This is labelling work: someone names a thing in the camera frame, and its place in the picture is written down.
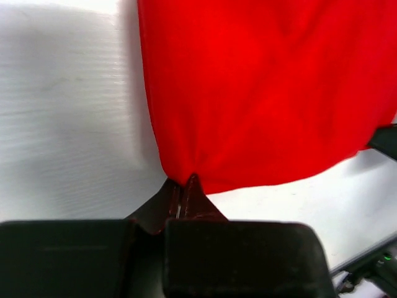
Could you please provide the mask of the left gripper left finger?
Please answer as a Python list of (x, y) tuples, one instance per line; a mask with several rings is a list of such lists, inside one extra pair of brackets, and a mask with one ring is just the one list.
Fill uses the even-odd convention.
[(2, 297), (126, 297), (143, 245), (157, 239), (181, 187), (167, 180), (125, 219), (1, 224)]

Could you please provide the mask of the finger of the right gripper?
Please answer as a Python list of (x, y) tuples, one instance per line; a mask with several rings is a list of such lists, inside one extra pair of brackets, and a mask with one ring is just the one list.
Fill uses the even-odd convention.
[(397, 160), (397, 126), (391, 124), (376, 129), (367, 144), (387, 157)]

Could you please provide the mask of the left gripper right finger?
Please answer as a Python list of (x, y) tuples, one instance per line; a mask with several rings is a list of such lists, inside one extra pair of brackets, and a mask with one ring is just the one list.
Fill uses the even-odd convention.
[(298, 222), (231, 221), (192, 175), (164, 229), (166, 297), (335, 297), (314, 230)]

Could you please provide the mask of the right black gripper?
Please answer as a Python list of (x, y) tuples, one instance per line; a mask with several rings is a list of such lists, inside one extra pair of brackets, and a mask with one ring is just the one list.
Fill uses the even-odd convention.
[(342, 272), (347, 274), (335, 286), (338, 297), (353, 293), (363, 280), (377, 286), (385, 297), (396, 297), (396, 234), (332, 269), (331, 276)]

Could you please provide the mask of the red t shirt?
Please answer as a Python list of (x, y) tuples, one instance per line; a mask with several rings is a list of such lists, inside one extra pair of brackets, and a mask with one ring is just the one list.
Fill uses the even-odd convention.
[(139, 1), (165, 174), (209, 193), (289, 183), (396, 114), (395, 1)]

